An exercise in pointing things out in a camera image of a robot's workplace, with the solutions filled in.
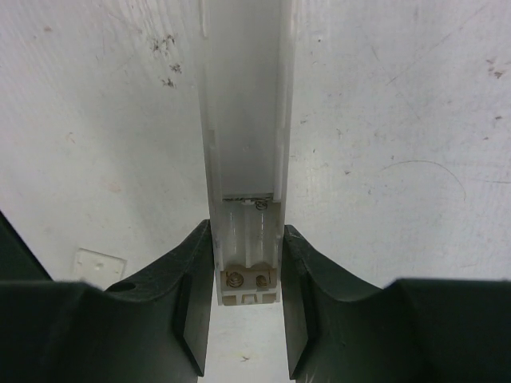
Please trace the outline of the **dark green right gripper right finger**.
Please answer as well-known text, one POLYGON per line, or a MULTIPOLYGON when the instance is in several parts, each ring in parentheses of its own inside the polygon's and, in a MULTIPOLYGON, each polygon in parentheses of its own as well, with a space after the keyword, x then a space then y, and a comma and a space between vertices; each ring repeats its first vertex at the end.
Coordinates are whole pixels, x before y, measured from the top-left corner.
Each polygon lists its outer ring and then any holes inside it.
POLYGON ((507 281, 401 278, 378 288, 283 237, 282 298, 297 382, 507 382, 507 281))

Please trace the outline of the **long white remote control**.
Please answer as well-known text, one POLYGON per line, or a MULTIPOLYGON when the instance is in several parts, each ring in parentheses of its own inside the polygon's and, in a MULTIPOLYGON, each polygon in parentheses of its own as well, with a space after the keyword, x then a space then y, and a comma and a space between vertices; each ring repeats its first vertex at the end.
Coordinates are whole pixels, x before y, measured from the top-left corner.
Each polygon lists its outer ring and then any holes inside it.
POLYGON ((297 1, 201 1, 193 28, 222 306, 278 302, 297 1))

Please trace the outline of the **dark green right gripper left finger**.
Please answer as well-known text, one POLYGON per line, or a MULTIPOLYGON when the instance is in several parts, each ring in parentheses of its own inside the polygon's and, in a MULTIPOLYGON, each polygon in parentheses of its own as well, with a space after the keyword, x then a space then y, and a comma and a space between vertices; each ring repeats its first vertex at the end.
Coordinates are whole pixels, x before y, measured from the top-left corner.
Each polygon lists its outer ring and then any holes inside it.
POLYGON ((54 281, 1 221, 4 382, 195 382, 204 375, 211 306, 206 220, 105 290, 54 281))

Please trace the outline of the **white remote battery cover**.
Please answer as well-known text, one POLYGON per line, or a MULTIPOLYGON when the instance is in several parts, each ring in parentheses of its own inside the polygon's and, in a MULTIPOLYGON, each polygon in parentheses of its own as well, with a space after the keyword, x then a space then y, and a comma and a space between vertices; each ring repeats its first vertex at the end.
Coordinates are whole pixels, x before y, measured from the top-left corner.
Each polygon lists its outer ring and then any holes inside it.
POLYGON ((75 254, 73 276, 106 288, 122 280, 125 266, 124 259, 81 248, 75 254))

